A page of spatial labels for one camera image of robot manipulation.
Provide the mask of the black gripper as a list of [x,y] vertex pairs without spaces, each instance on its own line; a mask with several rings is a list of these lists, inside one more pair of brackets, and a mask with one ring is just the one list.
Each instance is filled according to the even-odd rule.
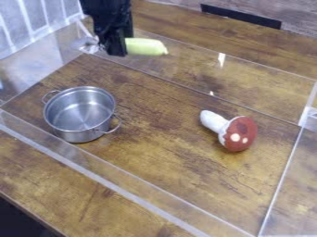
[[79,0],[92,18],[93,33],[111,56],[125,56],[125,38],[133,37],[129,0]]

